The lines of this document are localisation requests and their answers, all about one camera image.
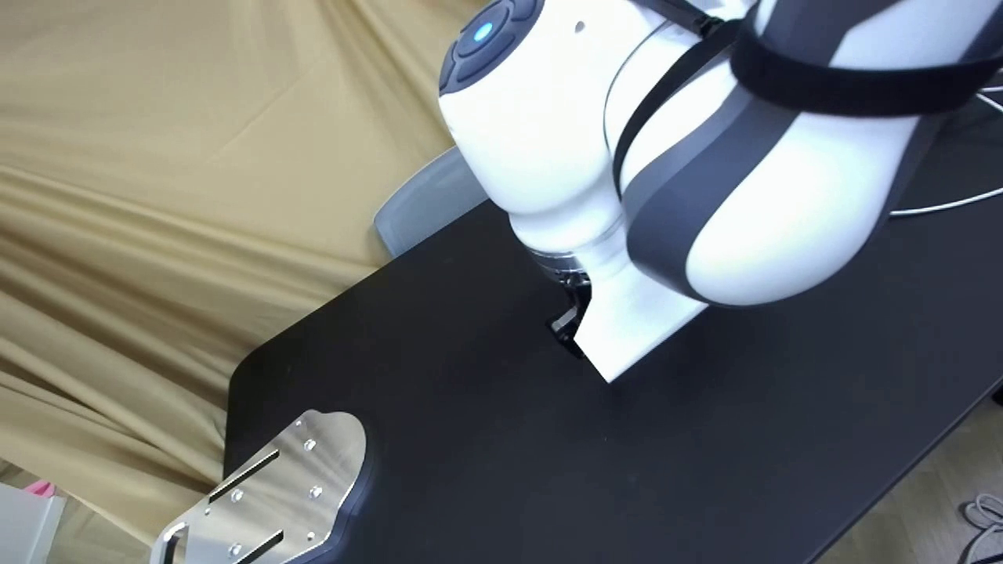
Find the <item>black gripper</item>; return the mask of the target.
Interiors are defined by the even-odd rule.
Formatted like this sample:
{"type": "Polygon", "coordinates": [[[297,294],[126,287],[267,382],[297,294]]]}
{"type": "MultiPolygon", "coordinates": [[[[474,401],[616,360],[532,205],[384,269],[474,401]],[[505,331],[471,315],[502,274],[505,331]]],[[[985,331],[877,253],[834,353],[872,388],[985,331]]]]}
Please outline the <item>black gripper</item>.
{"type": "Polygon", "coordinates": [[[592,281],[585,269],[569,253],[547,253],[532,250],[535,266],[553,281],[566,300],[566,308],[547,322],[550,336],[572,353],[584,358],[578,343],[572,342],[584,314],[592,297],[592,281]]]}

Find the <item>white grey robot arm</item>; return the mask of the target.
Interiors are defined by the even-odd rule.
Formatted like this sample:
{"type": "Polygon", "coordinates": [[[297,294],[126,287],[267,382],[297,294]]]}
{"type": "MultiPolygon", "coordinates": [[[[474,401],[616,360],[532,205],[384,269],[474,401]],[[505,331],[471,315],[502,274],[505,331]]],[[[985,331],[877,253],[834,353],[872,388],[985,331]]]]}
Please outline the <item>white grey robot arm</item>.
{"type": "Polygon", "coordinates": [[[803,294],[998,70],[1003,0],[488,0],[439,110],[616,375],[709,308],[803,294]]]}

